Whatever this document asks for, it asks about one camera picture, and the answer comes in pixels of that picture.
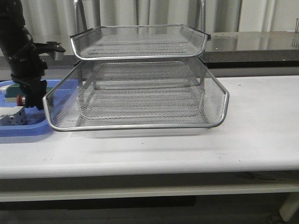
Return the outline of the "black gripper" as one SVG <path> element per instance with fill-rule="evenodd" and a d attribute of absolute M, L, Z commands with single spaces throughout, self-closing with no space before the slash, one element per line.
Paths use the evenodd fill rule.
<path fill-rule="evenodd" d="M 41 43 L 33 43 L 9 57 L 11 78 L 22 85 L 27 108 L 44 109 L 43 97 L 46 94 L 47 81 L 41 78 L 48 66 L 39 56 L 44 53 L 44 46 Z"/>

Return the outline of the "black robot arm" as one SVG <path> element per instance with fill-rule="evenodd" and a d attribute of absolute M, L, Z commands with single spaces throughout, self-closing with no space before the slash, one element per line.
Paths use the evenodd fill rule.
<path fill-rule="evenodd" d="M 10 67 L 11 79 L 25 94 L 25 106 L 42 110 L 47 82 L 41 79 L 47 64 L 34 52 L 36 45 L 25 28 L 20 0 L 0 2 L 0 48 Z"/>

